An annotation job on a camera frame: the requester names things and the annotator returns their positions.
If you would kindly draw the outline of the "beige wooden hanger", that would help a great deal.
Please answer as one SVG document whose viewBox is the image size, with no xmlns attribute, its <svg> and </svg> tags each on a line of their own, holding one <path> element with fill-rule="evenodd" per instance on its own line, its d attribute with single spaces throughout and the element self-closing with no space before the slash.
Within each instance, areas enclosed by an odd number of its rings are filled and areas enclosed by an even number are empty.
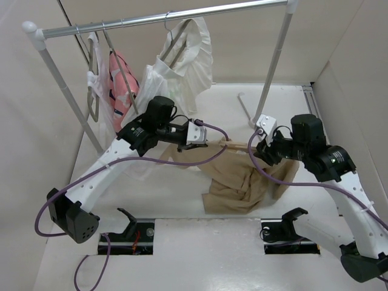
<svg viewBox="0 0 388 291">
<path fill-rule="evenodd" d="M 254 146 L 250 146 L 250 145 L 248 145 L 246 143 L 242 143 L 242 142 L 227 142 L 226 146 L 230 150 L 246 152 L 246 153 L 249 153 L 249 152 L 255 153 L 256 152 L 256 148 Z"/>
</svg>

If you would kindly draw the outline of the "beige t shirt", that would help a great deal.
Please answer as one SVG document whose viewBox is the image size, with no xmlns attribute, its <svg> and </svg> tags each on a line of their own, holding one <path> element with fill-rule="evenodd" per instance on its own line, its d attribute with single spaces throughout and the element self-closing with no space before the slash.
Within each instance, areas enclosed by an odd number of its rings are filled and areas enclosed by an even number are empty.
<svg viewBox="0 0 388 291">
<path fill-rule="evenodd" d="M 210 141 L 207 147 L 177 151 L 170 144 L 160 156 L 161 160 L 181 163 L 205 161 L 221 151 L 221 141 Z M 205 213 L 208 215 L 246 215 L 260 207 L 267 192 L 277 201 L 288 186 L 279 185 L 267 179 L 253 165 L 246 144 L 245 149 L 227 149 L 219 157 L 197 167 L 212 179 L 208 193 L 202 194 Z M 299 169 L 299 162 L 283 159 L 274 166 L 256 158 L 259 166 L 275 179 L 293 182 Z"/>
</svg>

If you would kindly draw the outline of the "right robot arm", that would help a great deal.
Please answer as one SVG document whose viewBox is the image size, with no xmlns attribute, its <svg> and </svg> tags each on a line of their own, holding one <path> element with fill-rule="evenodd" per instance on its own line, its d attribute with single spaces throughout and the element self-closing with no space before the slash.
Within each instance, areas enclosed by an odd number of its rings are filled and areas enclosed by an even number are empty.
<svg viewBox="0 0 388 291">
<path fill-rule="evenodd" d="M 282 186 L 326 189 L 351 233 L 343 234 L 297 207 L 283 214 L 276 227 L 269 229 L 271 240 L 279 243 L 308 239 L 336 256 L 355 281 L 383 280 L 387 273 L 387 224 L 365 194 L 351 157 L 344 148 L 327 143 L 322 121 L 315 115 L 295 115 L 290 123 L 290 137 L 286 138 L 275 118 L 260 115 L 253 134 L 259 143 L 255 150 L 249 150 L 254 166 Z M 258 165 L 258 159 L 270 166 L 286 159 L 299 161 L 316 182 L 276 179 Z"/>
</svg>

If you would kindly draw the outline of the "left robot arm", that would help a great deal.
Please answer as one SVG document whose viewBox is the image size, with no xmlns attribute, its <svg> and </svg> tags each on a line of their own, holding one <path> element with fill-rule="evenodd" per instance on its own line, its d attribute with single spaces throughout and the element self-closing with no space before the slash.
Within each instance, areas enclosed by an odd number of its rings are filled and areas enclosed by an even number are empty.
<svg viewBox="0 0 388 291">
<path fill-rule="evenodd" d="M 175 109 L 171 99 L 154 97 L 143 114 L 119 131 L 76 185 L 63 191 L 52 189 L 47 194 L 52 221 L 74 242 L 82 244 L 97 231 L 99 217 L 92 213 L 92 208 L 98 198 L 130 163 L 145 160 L 144 155 L 160 141 L 175 144 L 179 152 L 206 146 L 206 128 L 194 119 L 174 124 Z"/>
</svg>

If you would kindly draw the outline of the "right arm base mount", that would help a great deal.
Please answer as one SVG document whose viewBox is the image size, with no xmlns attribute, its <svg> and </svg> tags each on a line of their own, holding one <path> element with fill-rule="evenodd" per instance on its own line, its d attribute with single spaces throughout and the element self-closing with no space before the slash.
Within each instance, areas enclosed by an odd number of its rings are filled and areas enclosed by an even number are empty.
<svg viewBox="0 0 388 291">
<path fill-rule="evenodd" d="M 308 211 L 297 207 L 280 218 L 261 219 L 259 236 L 264 243 L 266 255 L 320 255 L 319 246 L 296 234 L 293 222 Z"/>
</svg>

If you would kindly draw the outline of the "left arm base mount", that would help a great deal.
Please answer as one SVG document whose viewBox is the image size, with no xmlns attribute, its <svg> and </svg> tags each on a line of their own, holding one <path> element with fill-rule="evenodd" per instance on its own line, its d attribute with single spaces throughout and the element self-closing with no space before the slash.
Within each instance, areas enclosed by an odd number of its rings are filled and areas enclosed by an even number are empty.
<svg viewBox="0 0 388 291">
<path fill-rule="evenodd" d="M 110 240 L 111 255 L 152 255 L 155 220 L 135 218 L 123 208 L 117 210 L 125 219 L 111 219 L 101 223 L 101 232 Z"/>
</svg>

